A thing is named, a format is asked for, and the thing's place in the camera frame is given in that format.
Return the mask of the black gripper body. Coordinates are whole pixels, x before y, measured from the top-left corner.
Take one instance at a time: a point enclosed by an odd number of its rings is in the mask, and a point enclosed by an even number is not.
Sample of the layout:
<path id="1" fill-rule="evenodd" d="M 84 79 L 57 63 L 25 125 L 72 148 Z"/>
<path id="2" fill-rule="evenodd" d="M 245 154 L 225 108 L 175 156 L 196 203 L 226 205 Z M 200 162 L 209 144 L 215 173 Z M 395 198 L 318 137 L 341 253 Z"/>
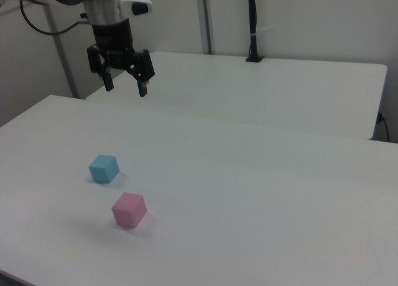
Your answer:
<path id="1" fill-rule="evenodd" d="M 92 25 L 96 47 L 112 68 L 127 69 L 133 64 L 134 49 L 129 19 L 111 25 Z"/>

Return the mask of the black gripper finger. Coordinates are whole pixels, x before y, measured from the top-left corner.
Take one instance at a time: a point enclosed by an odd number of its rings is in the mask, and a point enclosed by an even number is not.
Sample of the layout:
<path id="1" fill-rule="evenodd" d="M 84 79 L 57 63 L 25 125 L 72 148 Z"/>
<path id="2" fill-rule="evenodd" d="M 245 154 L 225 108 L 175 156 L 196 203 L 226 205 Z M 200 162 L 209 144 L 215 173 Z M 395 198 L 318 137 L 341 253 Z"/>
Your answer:
<path id="1" fill-rule="evenodd" d="M 101 61 L 100 50 L 96 45 L 87 48 L 87 55 L 90 71 L 102 77 L 106 91 L 111 91 L 114 88 L 110 74 L 111 65 L 106 60 L 104 62 Z"/>
<path id="2" fill-rule="evenodd" d="M 136 79 L 139 96 L 145 97 L 147 94 L 147 84 L 155 75 L 149 51 L 144 49 L 141 52 L 134 52 L 132 65 L 127 67 L 126 71 Z"/>

